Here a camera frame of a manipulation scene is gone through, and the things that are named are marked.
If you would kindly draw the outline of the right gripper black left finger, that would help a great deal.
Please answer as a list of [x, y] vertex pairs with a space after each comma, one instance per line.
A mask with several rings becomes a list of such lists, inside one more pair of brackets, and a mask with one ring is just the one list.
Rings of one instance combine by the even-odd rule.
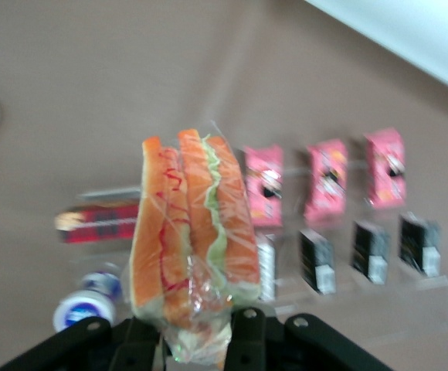
[[135, 317], [112, 325], [85, 318], [0, 366], [0, 370], [166, 370], [156, 328]]

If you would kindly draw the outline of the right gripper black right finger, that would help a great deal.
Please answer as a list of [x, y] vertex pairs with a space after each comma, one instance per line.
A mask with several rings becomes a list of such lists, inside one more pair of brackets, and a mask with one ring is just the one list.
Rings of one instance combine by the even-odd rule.
[[301, 313], [284, 323], [255, 307], [232, 314], [225, 370], [389, 370], [318, 317]]

